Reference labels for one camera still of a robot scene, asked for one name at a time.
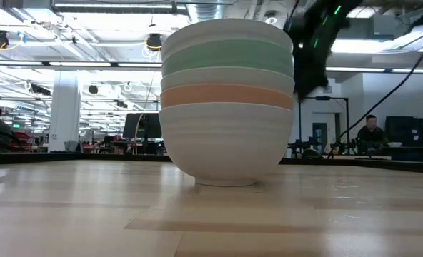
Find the bowl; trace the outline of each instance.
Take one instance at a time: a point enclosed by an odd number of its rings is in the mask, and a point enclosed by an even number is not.
[[[197,183],[248,186],[277,169],[293,117],[263,104],[184,104],[159,112],[172,161]]]
[[[256,40],[211,41],[172,54],[163,61],[162,76],[204,67],[248,67],[266,69],[293,77],[294,59],[282,46]]]
[[[246,67],[187,69],[165,76],[162,91],[189,84],[236,84],[271,89],[292,96],[294,80],[279,72]]]
[[[281,29],[260,21],[247,19],[215,19],[192,24],[167,38],[161,49],[162,60],[172,54],[211,41],[253,39],[271,42],[292,52],[292,41]]]
[[[182,104],[233,102],[265,104],[291,109],[290,95],[254,86],[231,84],[193,84],[167,89],[161,93],[162,108]]]

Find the bowl base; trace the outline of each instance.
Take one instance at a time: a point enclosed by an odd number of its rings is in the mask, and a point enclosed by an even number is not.
[[[251,179],[226,181],[226,180],[196,178],[196,183],[205,185],[205,186],[251,186],[251,185],[254,185],[256,181]]]

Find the door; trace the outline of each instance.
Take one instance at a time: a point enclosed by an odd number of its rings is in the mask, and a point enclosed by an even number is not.
[[[323,154],[327,146],[327,123],[313,123],[313,140],[318,142],[318,146],[314,146],[314,149]]]

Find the white bowl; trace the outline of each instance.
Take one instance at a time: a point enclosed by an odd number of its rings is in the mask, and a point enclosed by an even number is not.
[[[162,60],[190,46],[225,39],[254,39],[271,42],[292,52],[289,36],[275,26],[248,19],[215,19],[192,24],[167,38],[161,49]]]
[[[235,84],[271,89],[292,96],[294,80],[287,75],[246,67],[206,67],[178,71],[161,81],[162,91],[190,84]]]
[[[167,153],[200,184],[247,186],[277,168],[293,122],[288,109],[207,103],[159,112]]]

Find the mint green bowl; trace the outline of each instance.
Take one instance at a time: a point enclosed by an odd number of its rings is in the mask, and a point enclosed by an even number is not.
[[[162,76],[187,69],[226,66],[266,69],[289,77],[294,73],[294,59],[286,48],[264,41],[230,39],[191,46],[172,54],[162,64]]]

